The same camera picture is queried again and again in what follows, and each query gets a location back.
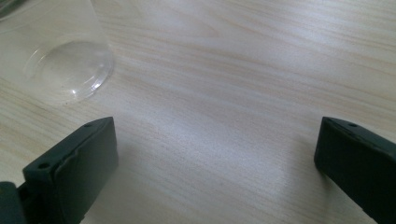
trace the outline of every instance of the wood grain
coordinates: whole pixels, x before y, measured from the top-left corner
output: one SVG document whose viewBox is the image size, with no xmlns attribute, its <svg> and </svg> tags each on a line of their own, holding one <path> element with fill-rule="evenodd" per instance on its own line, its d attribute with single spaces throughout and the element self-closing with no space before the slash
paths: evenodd
<svg viewBox="0 0 396 224">
<path fill-rule="evenodd" d="M 392 1 L 92 4 L 114 74 L 66 106 L 0 82 L 1 180 L 113 116 L 120 169 L 83 223 L 375 223 L 313 155 L 323 116 L 396 141 Z"/>
</svg>

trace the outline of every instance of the clear plastic cup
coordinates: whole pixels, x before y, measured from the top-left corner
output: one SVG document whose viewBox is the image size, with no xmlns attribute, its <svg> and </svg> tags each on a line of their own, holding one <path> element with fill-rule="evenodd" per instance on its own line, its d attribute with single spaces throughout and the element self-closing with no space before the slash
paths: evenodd
<svg viewBox="0 0 396 224">
<path fill-rule="evenodd" d="M 92 95 L 113 55 L 90 0 L 18 0 L 0 18 L 0 78 L 63 105 Z"/>
</svg>

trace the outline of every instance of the cup base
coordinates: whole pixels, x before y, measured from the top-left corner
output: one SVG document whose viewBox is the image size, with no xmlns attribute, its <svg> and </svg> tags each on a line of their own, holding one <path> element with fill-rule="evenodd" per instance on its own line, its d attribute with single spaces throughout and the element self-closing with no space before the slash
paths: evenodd
<svg viewBox="0 0 396 224">
<path fill-rule="evenodd" d="M 107 45 L 71 41 L 51 50 L 38 50 L 25 67 L 28 79 L 40 82 L 36 96 L 51 104 L 82 100 L 102 85 L 113 69 Z"/>
</svg>

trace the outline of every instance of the light wooden surface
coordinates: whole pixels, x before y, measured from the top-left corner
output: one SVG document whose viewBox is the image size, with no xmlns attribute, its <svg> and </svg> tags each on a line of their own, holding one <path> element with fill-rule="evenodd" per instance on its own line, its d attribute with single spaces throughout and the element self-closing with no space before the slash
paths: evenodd
<svg viewBox="0 0 396 224">
<path fill-rule="evenodd" d="M 120 169 L 83 223 L 375 223 L 313 155 L 323 116 L 396 141 L 393 1 L 92 3 L 114 74 L 59 107 L 1 81 L 0 180 L 113 116 Z"/>
</svg>

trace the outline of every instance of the black clamp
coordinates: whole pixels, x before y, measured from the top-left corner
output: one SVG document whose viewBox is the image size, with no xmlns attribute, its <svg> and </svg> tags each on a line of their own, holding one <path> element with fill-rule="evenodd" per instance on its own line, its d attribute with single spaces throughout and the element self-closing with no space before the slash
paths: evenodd
<svg viewBox="0 0 396 224">
<path fill-rule="evenodd" d="M 118 166 L 113 118 L 87 123 L 23 169 L 25 183 L 0 182 L 1 224 L 78 224 Z"/>
<path fill-rule="evenodd" d="M 377 223 L 396 223 L 395 144 L 357 124 L 323 118 L 315 165 Z"/>
</svg>

